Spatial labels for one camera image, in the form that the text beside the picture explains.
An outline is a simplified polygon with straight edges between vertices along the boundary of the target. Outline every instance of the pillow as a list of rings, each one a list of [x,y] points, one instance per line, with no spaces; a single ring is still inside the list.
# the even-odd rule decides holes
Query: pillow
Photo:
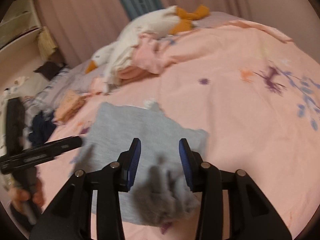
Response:
[[[109,61],[110,55],[116,45],[116,41],[98,49],[91,57],[91,61],[85,70],[85,73],[88,74],[90,71],[96,69],[97,67],[105,64]]]
[[[105,82],[120,85],[116,72],[131,64],[134,47],[138,46],[140,33],[154,33],[156,39],[166,36],[180,22],[176,6],[142,15],[130,22],[120,33],[104,71]]]
[[[76,91],[78,94],[88,93],[94,78],[102,77],[105,65],[95,68],[88,74],[77,74],[69,89]]]
[[[39,104],[34,98],[27,98],[23,101],[23,106],[25,108],[24,123],[27,127],[32,126],[33,118],[41,111],[38,105]]]
[[[34,70],[35,73],[41,73],[47,80],[52,80],[61,70],[56,63],[47,61],[41,67]]]
[[[26,80],[15,92],[21,97],[34,97],[40,93],[47,85],[49,81],[46,80],[39,73],[32,73],[28,80]]]
[[[225,22],[241,20],[224,12],[211,12],[206,18],[196,21],[197,28],[211,28],[224,24]]]
[[[76,68],[70,70],[63,68],[59,74],[56,75],[48,85],[36,95],[35,104],[41,109],[45,110],[48,107],[55,109],[59,106],[61,97],[68,90],[68,86],[76,77]]]

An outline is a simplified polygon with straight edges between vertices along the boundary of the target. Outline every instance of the floral pattern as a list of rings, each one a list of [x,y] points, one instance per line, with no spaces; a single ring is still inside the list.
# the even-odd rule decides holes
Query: floral pattern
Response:
[[[207,78],[201,78],[201,79],[199,79],[199,83],[201,85],[209,85],[210,84],[210,80],[207,79]]]
[[[76,155],[72,158],[72,160],[69,162],[69,164],[74,164],[79,160],[79,156]]]
[[[283,71],[279,67],[275,66],[272,61],[270,62],[273,64],[273,66],[268,67],[268,73],[265,73],[263,71],[260,71],[260,73],[256,73],[250,70],[240,69],[241,79],[244,82],[251,83],[252,81],[249,79],[249,77],[256,74],[264,79],[264,82],[267,85],[269,91],[278,95],[282,95],[283,91],[287,90],[287,87],[280,83],[276,83],[274,81],[274,78],[279,75],[286,77],[289,84],[301,93],[302,100],[304,102],[297,104],[297,116],[300,118],[308,118],[313,130],[318,131],[318,124],[320,123],[320,107],[312,98],[312,95],[314,95],[314,88],[320,89],[320,84],[314,82],[313,79],[307,76],[299,78],[293,75],[291,71]],[[288,66],[289,62],[289,60],[282,61],[285,66]]]
[[[169,41],[170,41],[170,45],[171,46],[176,44],[176,42],[174,40],[172,40],[172,39],[169,39]]]
[[[317,89],[320,89],[320,84],[315,83],[311,78],[308,78],[306,76],[303,76],[302,79],[292,75],[292,72],[290,71],[281,71],[281,73],[288,79],[289,84],[297,88],[302,95],[302,99],[304,101],[304,104],[298,104],[298,111],[297,115],[298,117],[302,118],[308,114],[311,127],[313,130],[318,130],[318,123],[317,121],[320,121],[320,107],[316,104],[316,102],[313,100],[313,98],[310,96],[314,94],[314,91],[312,90],[312,87],[316,87]]]

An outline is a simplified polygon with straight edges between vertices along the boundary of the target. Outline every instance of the metal screw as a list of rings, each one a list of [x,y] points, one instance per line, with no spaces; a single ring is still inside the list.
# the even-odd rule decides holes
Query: metal screw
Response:
[[[77,170],[77,171],[75,172],[75,175],[76,175],[77,177],[81,177],[83,174],[84,174],[83,170]]]
[[[208,168],[210,168],[210,166],[211,166],[211,164],[208,163],[208,162],[201,163],[201,167],[204,168],[204,169],[208,169]]]
[[[110,164],[110,167],[113,168],[113,169],[114,168],[118,168],[119,166],[120,166],[119,162],[113,162],[113,163]]]
[[[238,170],[237,173],[241,177],[244,177],[245,175],[247,175],[247,173],[244,170]]]

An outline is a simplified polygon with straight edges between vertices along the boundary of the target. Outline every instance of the pink blanket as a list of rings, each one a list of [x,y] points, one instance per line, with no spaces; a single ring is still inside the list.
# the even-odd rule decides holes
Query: pink blanket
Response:
[[[246,170],[296,237],[320,203],[320,66],[278,30],[246,21],[175,36],[163,57],[175,65],[90,98],[51,140],[85,133],[103,101],[143,106],[155,98],[169,118],[208,131],[206,160]],[[47,204],[68,179],[76,152],[40,165]],[[164,235],[124,223],[125,236],[191,240],[196,219],[177,221]]]

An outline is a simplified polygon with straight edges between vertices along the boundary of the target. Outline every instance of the bedroom wall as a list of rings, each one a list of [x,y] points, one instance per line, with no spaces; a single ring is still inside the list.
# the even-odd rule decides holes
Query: bedroom wall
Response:
[[[320,19],[308,0],[248,0],[255,22],[272,26],[320,63]]]
[[[120,0],[34,0],[65,62],[75,67],[116,40],[129,19]]]
[[[0,93],[20,76],[28,76],[43,64],[36,41],[0,62]]]

